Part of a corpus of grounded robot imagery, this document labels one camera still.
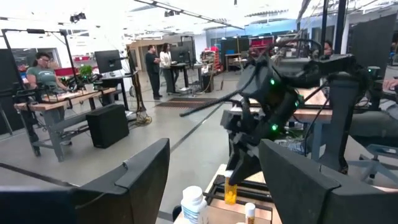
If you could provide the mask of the wooden shelf black metal frame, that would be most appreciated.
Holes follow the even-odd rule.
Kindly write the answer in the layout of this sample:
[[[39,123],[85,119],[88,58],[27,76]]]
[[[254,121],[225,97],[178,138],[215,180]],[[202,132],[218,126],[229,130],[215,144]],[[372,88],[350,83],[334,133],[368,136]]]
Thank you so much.
[[[282,224],[278,211],[273,203],[238,197],[236,204],[228,205],[223,195],[205,193],[209,204],[206,208],[208,224],[244,224],[246,223],[245,204],[250,202],[256,206],[254,224]]]

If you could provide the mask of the black aluminium table frame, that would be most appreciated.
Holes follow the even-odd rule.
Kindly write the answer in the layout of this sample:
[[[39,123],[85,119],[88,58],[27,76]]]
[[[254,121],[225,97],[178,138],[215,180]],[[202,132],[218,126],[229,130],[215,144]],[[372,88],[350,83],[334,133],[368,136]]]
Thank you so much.
[[[221,195],[224,194],[224,180],[225,177],[223,175],[216,175],[215,180],[211,184],[209,192],[205,192],[203,194],[208,204],[210,204],[213,199],[224,200],[223,196]],[[254,199],[261,202],[273,202],[267,184],[254,182],[251,180],[244,180],[238,184],[237,196]]]

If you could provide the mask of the long amber vial white cap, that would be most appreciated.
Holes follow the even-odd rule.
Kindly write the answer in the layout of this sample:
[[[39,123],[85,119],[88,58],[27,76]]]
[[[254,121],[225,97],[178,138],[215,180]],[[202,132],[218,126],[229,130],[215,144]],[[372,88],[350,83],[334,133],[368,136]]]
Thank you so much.
[[[232,173],[233,171],[231,170],[226,170],[224,172],[224,202],[228,205],[235,204],[237,198],[238,186],[236,184],[230,184]]]

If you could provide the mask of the black computer monitor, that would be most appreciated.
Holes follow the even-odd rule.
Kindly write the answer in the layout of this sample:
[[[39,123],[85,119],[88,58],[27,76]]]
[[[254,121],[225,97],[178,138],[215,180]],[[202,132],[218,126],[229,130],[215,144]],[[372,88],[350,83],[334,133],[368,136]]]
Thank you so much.
[[[100,73],[109,73],[123,68],[118,50],[96,51],[94,55]]]
[[[177,63],[189,63],[190,62],[190,51],[187,46],[170,48],[171,59]]]

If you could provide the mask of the white bottle blue label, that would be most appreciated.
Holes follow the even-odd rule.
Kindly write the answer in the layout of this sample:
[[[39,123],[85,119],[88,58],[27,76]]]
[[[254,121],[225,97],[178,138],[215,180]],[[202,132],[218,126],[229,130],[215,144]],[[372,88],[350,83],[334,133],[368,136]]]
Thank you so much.
[[[207,202],[199,186],[189,186],[182,191],[181,208],[189,224],[208,224]]]

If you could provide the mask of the wooden desk grey legs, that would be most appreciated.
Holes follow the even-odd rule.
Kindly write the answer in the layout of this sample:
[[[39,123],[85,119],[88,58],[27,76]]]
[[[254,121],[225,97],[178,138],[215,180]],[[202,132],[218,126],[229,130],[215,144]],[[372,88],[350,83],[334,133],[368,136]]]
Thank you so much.
[[[62,162],[62,142],[84,133],[87,125],[69,130],[76,124],[86,121],[89,112],[77,113],[68,118],[65,110],[86,100],[92,111],[96,109],[94,98],[98,97],[103,106],[114,103],[115,88],[98,90],[78,90],[74,93],[50,94],[45,88],[18,90],[12,96],[14,108],[20,114],[29,142],[35,156],[41,156],[42,147],[53,149],[58,161]]]

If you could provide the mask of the black box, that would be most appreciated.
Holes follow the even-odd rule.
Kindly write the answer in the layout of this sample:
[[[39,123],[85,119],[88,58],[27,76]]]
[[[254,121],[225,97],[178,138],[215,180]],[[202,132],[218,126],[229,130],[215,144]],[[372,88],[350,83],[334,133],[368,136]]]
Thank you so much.
[[[108,105],[86,115],[94,147],[106,149],[129,134],[123,105]]]

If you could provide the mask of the dark floor mat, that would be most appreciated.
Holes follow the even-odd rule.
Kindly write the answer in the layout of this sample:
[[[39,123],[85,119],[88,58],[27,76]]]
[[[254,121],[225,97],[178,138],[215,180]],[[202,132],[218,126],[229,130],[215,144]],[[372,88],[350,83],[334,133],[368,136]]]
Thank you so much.
[[[197,108],[207,102],[213,101],[215,98],[171,98],[168,101],[161,102],[156,107],[190,109]]]

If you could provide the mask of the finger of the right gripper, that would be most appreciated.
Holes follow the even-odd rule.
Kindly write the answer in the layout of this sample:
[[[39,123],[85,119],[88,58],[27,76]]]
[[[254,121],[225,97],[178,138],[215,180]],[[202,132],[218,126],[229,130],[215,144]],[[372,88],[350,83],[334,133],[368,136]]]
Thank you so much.
[[[231,170],[233,173],[230,178],[230,184],[238,184],[261,170],[259,159],[252,151],[244,152],[239,149],[239,162],[235,169]]]
[[[239,149],[234,146],[230,146],[228,169],[234,170],[238,162],[239,162]]]

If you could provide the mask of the small green potted plant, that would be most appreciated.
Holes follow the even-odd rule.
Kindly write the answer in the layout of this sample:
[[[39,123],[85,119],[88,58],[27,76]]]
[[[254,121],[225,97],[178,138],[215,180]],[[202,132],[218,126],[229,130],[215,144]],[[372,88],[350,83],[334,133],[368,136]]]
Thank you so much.
[[[88,92],[94,91],[94,85],[92,84],[93,67],[91,65],[82,65],[79,68],[78,75],[78,86],[81,89],[85,89]]]

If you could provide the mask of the grey office chair base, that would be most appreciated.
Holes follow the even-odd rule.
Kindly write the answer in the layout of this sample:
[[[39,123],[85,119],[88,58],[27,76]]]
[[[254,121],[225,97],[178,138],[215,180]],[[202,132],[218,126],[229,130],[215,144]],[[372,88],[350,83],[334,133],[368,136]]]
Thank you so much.
[[[398,160],[398,147],[370,144],[366,150],[373,155],[372,158],[361,154],[358,160],[347,161],[350,166],[364,168],[361,180],[373,179],[377,173],[380,173],[398,185],[398,175],[392,172],[398,170],[398,166],[384,164],[379,160],[380,156]]]

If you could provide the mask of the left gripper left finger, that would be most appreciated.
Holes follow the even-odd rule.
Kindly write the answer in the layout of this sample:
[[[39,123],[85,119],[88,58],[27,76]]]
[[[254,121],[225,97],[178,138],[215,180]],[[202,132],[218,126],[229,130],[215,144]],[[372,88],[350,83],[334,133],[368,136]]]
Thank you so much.
[[[155,224],[169,161],[162,138],[81,187],[0,187],[0,224]]]

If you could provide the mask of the slim vial white cap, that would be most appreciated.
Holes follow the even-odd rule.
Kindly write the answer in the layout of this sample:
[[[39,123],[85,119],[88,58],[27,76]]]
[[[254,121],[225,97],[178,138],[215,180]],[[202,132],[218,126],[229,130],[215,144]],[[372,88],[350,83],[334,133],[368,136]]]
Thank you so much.
[[[256,206],[253,203],[245,204],[245,224],[255,224],[255,209]]]

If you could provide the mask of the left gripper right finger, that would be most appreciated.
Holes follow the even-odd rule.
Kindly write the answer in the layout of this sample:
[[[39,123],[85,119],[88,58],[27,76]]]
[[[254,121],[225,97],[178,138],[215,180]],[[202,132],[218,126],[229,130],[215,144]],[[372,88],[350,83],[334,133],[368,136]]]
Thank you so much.
[[[386,192],[268,139],[259,161],[283,224],[398,224],[398,192]]]

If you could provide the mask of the person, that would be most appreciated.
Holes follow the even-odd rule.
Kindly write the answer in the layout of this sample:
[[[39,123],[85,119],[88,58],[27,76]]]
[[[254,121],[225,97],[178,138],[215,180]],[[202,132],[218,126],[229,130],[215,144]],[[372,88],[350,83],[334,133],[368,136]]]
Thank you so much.
[[[152,87],[153,98],[160,100],[162,95],[159,93],[160,90],[160,58],[156,55],[155,46],[149,45],[145,56],[146,70],[149,76],[150,85]]]
[[[354,114],[349,134],[352,137],[398,138],[398,103],[386,100],[377,111]]]
[[[52,92],[66,93],[68,88],[57,78],[55,70],[49,67],[50,56],[45,52],[37,52],[31,67],[26,71],[26,79],[30,89],[36,89],[41,84]]]
[[[162,45],[162,50],[160,52],[160,70],[163,74],[166,82],[166,92],[167,93],[175,93],[175,81],[174,75],[171,68],[172,59],[169,53],[170,45],[168,43],[164,43]]]
[[[334,53],[334,51],[333,51],[332,42],[329,40],[326,40],[324,42],[323,52],[322,52],[320,58],[321,59],[329,59],[333,55],[333,53]]]

